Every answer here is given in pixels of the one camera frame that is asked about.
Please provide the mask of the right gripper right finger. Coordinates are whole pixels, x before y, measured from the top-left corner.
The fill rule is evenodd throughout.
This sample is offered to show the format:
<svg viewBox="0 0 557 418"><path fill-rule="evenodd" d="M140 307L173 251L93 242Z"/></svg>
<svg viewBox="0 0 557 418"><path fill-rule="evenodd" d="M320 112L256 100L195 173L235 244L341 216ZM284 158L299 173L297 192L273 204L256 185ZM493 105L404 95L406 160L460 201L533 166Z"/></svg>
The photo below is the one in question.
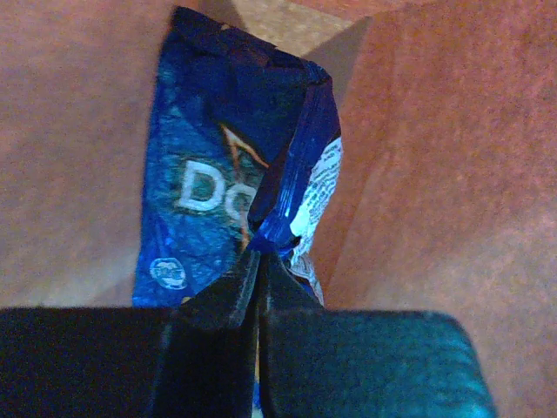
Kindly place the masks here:
<svg viewBox="0 0 557 418"><path fill-rule="evenodd" d="M432 311L322 307L277 255L259 267L267 417L493 417L466 331Z"/></svg>

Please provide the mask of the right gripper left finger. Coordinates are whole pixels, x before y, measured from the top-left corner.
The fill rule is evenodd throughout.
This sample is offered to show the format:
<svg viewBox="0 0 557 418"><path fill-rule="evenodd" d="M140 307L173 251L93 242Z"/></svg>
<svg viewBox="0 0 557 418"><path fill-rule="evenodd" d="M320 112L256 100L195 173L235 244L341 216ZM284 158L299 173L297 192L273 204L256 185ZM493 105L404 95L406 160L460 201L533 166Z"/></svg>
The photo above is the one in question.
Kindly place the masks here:
<svg viewBox="0 0 557 418"><path fill-rule="evenodd" d="M251 416L259 260L175 308L3 309L2 416Z"/></svg>

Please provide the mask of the brown red paper bag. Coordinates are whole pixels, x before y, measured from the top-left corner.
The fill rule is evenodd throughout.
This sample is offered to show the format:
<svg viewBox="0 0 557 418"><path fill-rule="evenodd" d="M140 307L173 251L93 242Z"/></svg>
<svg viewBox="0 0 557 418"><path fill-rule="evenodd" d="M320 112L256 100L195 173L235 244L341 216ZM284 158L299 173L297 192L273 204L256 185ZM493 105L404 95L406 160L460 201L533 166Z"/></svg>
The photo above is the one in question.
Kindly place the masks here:
<svg viewBox="0 0 557 418"><path fill-rule="evenodd" d="M171 1L1 4L1 302L127 305ZM556 414L556 4L192 1L332 76L331 308L435 309L503 417Z"/></svg>

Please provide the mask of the blue snack packet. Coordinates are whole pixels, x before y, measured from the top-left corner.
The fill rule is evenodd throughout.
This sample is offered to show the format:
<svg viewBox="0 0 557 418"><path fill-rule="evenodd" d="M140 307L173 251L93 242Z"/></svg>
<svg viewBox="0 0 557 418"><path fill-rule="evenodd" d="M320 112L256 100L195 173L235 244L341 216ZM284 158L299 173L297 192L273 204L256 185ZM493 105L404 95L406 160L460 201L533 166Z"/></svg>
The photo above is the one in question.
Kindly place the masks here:
<svg viewBox="0 0 557 418"><path fill-rule="evenodd" d="M132 304L176 307L247 249L277 253L321 298L309 252L341 159L325 69L177 7L158 61Z"/></svg>

